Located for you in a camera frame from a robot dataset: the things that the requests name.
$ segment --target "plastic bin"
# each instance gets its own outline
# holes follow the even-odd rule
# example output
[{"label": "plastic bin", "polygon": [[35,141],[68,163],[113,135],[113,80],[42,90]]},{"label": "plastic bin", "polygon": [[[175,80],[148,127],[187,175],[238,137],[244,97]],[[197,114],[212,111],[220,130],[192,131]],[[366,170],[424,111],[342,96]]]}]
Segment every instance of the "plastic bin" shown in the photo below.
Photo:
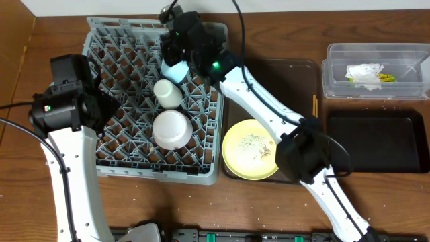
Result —
[{"label": "plastic bin", "polygon": [[[384,65],[381,73],[394,75],[396,82],[371,91],[351,83],[347,65],[364,63]],[[429,99],[430,44],[331,44],[322,71],[326,98]]]},{"label": "plastic bin", "polygon": [[[100,65],[100,88],[122,104],[97,144],[97,174],[202,185],[216,182],[224,96],[188,73],[179,87],[183,100],[176,110],[191,120],[192,138],[174,151],[160,148],[152,125],[164,108],[153,87],[161,78],[159,36],[167,29],[157,20],[90,17],[87,21],[91,31],[83,54]],[[223,35],[228,48],[227,27],[204,24],[208,31]]]}]

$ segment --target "plate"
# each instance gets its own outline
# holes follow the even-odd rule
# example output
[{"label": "plate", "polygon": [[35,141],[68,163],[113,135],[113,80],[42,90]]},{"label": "plate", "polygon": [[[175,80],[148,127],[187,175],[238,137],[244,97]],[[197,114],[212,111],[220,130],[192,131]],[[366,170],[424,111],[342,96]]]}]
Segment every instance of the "plate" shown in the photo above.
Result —
[{"label": "plate", "polygon": [[275,154],[275,141],[255,119],[235,124],[222,141],[224,162],[243,179],[260,180],[273,175],[278,170]]}]

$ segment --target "white tissue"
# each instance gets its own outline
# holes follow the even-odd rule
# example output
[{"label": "white tissue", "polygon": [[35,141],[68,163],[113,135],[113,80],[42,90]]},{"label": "white tissue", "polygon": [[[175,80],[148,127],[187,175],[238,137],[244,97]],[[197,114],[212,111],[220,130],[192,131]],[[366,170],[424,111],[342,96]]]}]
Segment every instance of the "white tissue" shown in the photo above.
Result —
[{"label": "white tissue", "polygon": [[383,65],[380,64],[360,64],[360,65],[349,65],[347,66],[347,74],[345,75],[348,78],[354,78],[354,83],[367,83],[357,85],[358,87],[365,87],[369,91],[373,89],[381,89],[381,85],[379,84],[368,84],[368,83],[379,83],[379,72],[384,68]]}]

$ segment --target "black tray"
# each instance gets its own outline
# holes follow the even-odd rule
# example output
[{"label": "black tray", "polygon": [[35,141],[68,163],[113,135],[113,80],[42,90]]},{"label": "black tray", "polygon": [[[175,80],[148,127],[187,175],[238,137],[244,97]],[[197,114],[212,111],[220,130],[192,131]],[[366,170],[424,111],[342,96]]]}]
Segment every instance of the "black tray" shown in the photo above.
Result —
[{"label": "black tray", "polygon": [[[423,117],[414,110],[349,110],[329,114],[327,133],[351,156],[354,172],[427,173],[430,155]],[[347,171],[345,154],[330,145],[335,171]]]},{"label": "black tray", "polygon": [[[298,59],[247,59],[246,66],[254,78],[266,88],[281,103],[291,110],[302,114],[305,118],[313,113],[313,96],[316,96],[317,111],[321,108],[320,83],[321,71],[311,60]],[[222,139],[227,131],[242,120],[252,118],[247,111],[235,102],[226,99],[224,109],[224,124]],[[231,179],[246,181],[235,175],[221,159],[222,172]],[[272,176],[257,182],[276,182],[291,184],[292,182],[282,172],[277,171]]]}]

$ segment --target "dish rack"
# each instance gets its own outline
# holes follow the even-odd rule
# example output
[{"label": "dish rack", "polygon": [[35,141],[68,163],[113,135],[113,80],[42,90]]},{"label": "dish rack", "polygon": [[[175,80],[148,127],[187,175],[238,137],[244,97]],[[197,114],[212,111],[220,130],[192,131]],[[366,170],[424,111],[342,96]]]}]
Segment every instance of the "dish rack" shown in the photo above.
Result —
[{"label": "dish rack", "polygon": [[[100,66],[100,88],[121,103],[97,144],[98,175],[213,184],[218,178],[224,96],[190,71],[180,85],[183,100],[176,110],[191,120],[192,138],[174,151],[159,147],[152,124],[164,109],[153,87],[161,78],[159,36],[168,29],[157,20],[89,17],[87,21],[91,31],[83,54]],[[223,34],[228,47],[224,24],[204,25],[209,32]]]}]

